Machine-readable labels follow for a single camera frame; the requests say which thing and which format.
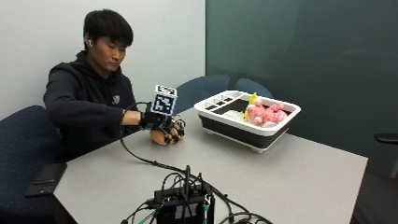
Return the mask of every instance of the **black cable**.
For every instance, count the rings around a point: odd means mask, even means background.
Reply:
[[[183,199],[184,199],[184,205],[187,205],[188,206],[188,212],[189,212],[189,216],[191,216],[191,222],[192,222],[192,224],[196,224],[196,222],[195,222],[195,217],[193,217],[193,213],[192,213],[192,210],[191,210],[191,206],[189,206],[189,204],[188,204],[188,199],[187,199],[187,197],[185,197],[185,195],[183,194]],[[185,223],[185,211],[183,211],[183,214],[184,214],[184,217],[183,217],[183,223]]]
[[[172,187],[171,188],[173,188],[177,184],[181,184],[181,181],[184,181],[183,179],[180,179],[179,181],[175,181],[175,183],[173,183],[173,185],[172,185]],[[191,186],[195,186],[196,185],[196,181],[195,180],[189,180],[189,182],[191,182]]]
[[[191,168],[189,165],[187,165],[187,169],[185,169],[185,183],[184,183],[184,193],[183,193],[183,198],[184,198],[184,206],[183,206],[183,224],[185,224],[185,204],[188,204],[187,202],[187,198],[188,198],[188,191],[189,191],[189,175],[191,175]]]
[[[239,203],[236,203],[233,200],[231,200],[228,197],[225,197],[225,200],[231,203],[231,204],[233,204],[236,207],[239,207],[241,210],[244,210],[245,212],[248,212],[249,213],[249,210],[243,206],[243,205],[240,205]]]
[[[180,183],[180,187],[181,187],[181,181],[183,181],[183,179],[176,175],[173,185],[171,186],[169,189],[173,189],[179,183]]]
[[[263,222],[265,222],[267,224],[273,224],[273,222],[271,222],[265,217],[263,217],[261,215],[256,214],[256,213],[251,213],[251,212],[240,212],[240,213],[233,213],[231,216],[228,216],[219,224],[223,224],[231,217],[236,217],[236,216],[243,216],[243,215],[251,215],[253,217],[257,217],[259,220],[261,220]]]
[[[155,212],[152,212],[143,220],[148,220],[151,217],[153,217]]]
[[[260,221],[263,221],[261,219],[259,219],[257,221],[256,221],[256,223],[255,224],[257,224]],[[263,222],[265,222],[265,221],[263,221]]]
[[[159,215],[159,210],[155,211],[153,216],[151,218],[149,224],[153,223],[156,216]]]
[[[145,205],[145,203],[143,203],[139,208],[136,209],[136,211],[127,217],[127,220],[135,215],[135,213],[137,213],[137,210],[141,209],[141,207]]]
[[[179,176],[181,179],[184,179],[184,177],[183,177],[183,175],[181,175],[180,173],[172,173],[172,174],[169,174],[169,175],[164,178],[164,180],[163,180],[163,184],[161,184],[161,196],[163,196],[163,197],[164,197],[164,185],[165,185],[165,181],[167,181],[167,179],[168,179],[172,175],[176,175],[176,176]]]
[[[233,208],[232,208],[232,205],[229,204],[228,200],[227,200],[227,195],[223,194],[217,188],[215,188],[212,185],[211,185],[211,188],[215,192],[215,194],[223,199],[223,201],[225,202],[225,205],[227,205],[227,208],[228,208],[228,216],[231,216],[233,214]],[[235,217],[231,217],[229,218],[229,223],[233,224],[235,223]]]
[[[201,189],[204,188],[204,180],[203,180],[203,178],[201,178],[201,173],[199,173],[199,177],[197,177],[197,179],[200,179],[200,184],[201,184]]]
[[[124,110],[124,113],[123,113],[123,117],[121,117],[121,122],[120,122],[120,140],[121,140],[121,143],[123,143],[123,146],[124,146],[124,149],[127,150],[127,152],[133,156],[136,157],[140,161],[144,161],[152,165],[156,165],[156,166],[160,166],[161,168],[164,169],[168,169],[168,170],[173,170],[173,171],[177,171],[180,173],[183,173],[181,169],[173,167],[173,166],[169,166],[169,165],[165,165],[165,164],[161,164],[161,163],[157,163],[156,161],[151,161],[151,160],[147,160],[141,157],[139,157],[129,149],[128,147],[125,146],[125,143],[124,143],[124,115],[125,115],[125,112],[136,105],[148,105],[148,103],[145,102],[137,102],[136,104],[132,104],[127,107],[127,109]]]
[[[135,223],[136,214],[137,214],[141,210],[145,210],[145,209],[148,209],[148,207],[144,207],[144,208],[137,209],[136,212],[132,214],[132,223]]]

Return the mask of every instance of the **black hoodie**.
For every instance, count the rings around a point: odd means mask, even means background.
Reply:
[[[70,161],[116,141],[124,108],[136,103],[121,68],[104,79],[86,61],[86,52],[76,56],[75,62],[51,69],[44,95],[48,115],[66,144],[56,161]],[[125,134],[139,130],[139,126],[129,126]]]

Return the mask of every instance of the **white plastic basket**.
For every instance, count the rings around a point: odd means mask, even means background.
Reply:
[[[288,126],[301,108],[288,102],[257,96],[261,97],[267,107],[283,103],[284,111],[288,113],[288,118],[280,123],[268,122],[260,127],[243,117],[251,97],[252,94],[244,91],[224,91],[196,103],[195,108],[208,133],[228,137],[255,151],[263,152],[288,131]]]

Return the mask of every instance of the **person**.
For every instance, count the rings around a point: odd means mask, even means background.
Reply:
[[[125,50],[133,31],[124,17],[111,9],[86,16],[86,49],[76,61],[50,70],[44,102],[48,116],[60,129],[63,150],[56,161],[71,161],[144,129],[157,127],[163,115],[140,112],[129,78],[123,74]]]

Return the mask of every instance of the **table surface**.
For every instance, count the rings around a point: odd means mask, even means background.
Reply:
[[[181,169],[189,165],[193,175],[201,173],[233,201],[275,224],[350,223],[368,158],[288,133],[259,154],[207,133],[196,109],[181,116],[184,139],[160,146],[148,131],[135,133],[124,139],[135,154]],[[139,161],[115,142],[68,163],[55,195],[80,224],[121,223],[153,198],[171,173]],[[140,212],[136,221],[148,214]],[[225,203],[217,198],[216,223],[227,216]]]

